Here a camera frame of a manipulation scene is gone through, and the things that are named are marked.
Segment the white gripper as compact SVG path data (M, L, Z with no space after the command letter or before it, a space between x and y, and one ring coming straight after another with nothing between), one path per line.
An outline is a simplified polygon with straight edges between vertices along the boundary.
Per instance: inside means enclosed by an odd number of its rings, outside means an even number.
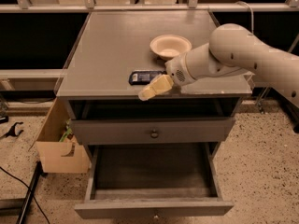
M178 86L192 84L197 80L195 68L199 59L189 52L183 53L165 63L168 75L159 75L138 93L141 101L147 101L157 95L172 90L174 83Z

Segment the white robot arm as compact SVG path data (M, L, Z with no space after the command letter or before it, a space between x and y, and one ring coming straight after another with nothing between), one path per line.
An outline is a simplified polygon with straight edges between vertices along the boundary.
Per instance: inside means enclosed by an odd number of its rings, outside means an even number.
M246 28L227 23L216 28L209 41L165 63L166 73L139 92L147 101L174 86L204 77L230 77L244 69L255 74L295 106L299 106L299 57L275 49Z

